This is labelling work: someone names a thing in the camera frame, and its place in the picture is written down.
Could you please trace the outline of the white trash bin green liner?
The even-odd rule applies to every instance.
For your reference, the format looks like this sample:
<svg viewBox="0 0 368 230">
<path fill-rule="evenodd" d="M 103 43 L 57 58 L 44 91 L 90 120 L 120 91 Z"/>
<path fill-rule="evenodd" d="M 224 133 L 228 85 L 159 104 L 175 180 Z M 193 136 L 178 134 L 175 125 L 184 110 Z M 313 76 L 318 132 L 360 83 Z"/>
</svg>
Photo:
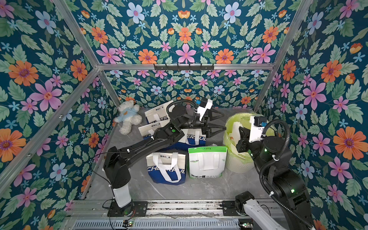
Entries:
<svg viewBox="0 0 368 230">
<path fill-rule="evenodd" d="M 228 148 L 228 170 L 246 173 L 255 167 L 253 157 L 267 124 L 267 118 L 256 113 L 237 113 L 227 120 L 223 144 Z"/>
</svg>

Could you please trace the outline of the white bag green top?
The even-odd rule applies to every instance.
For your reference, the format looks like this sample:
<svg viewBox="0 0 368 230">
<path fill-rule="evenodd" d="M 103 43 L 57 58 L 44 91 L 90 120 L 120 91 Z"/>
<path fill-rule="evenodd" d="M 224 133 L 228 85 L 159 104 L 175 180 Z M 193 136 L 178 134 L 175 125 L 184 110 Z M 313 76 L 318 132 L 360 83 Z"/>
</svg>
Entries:
<svg viewBox="0 0 368 230">
<path fill-rule="evenodd" d="M 205 146 L 189 148 L 191 178 L 219 178 L 225 169 L 227 147 Z"/>
</svg>

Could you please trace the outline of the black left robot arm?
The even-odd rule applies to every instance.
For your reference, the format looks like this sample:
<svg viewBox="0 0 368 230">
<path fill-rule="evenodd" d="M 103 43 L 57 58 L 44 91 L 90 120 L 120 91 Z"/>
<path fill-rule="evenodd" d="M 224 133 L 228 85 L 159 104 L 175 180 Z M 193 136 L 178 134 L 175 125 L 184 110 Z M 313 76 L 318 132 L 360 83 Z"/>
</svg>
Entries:
<svg viewBox="0 0 368 230">
<path fill-rule="evenodd" d="M 186 129 L 198 129 L 208 138 L 226 129 L 225 126 L 211 124 L 211 121 L 224 117 L 212 105 L 213 101 L 207 98 L 170 102 L 166 107 L 169 122 L 156 129 L 150 138 L 120 149 L 112 147 L 106 152 L 103 170 L 114 195 L 109 217 L 128 216 L 136 210 L 128 186 L 131 179 L 129 169 L 136 162 L 178 143 L 186 136 Z"/>
</svg>

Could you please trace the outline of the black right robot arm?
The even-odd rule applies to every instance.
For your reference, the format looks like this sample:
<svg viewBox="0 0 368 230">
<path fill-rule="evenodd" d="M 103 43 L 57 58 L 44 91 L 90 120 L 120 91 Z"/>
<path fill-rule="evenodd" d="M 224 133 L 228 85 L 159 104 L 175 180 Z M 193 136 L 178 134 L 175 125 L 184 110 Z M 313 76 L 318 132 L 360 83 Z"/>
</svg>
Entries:
<svg viewBox="0 0 368 230">
<path fill-rule="evenodd" d="M 226 122 L 224 144 L 229 153 L 250 160 L 265 192 L 285 215 L 291 230 L 313 230 L 311 201 L 304 180 L 289 167 L 292 151 L 286 121 L 264 116 L 232 116 Z"/>
</svg>

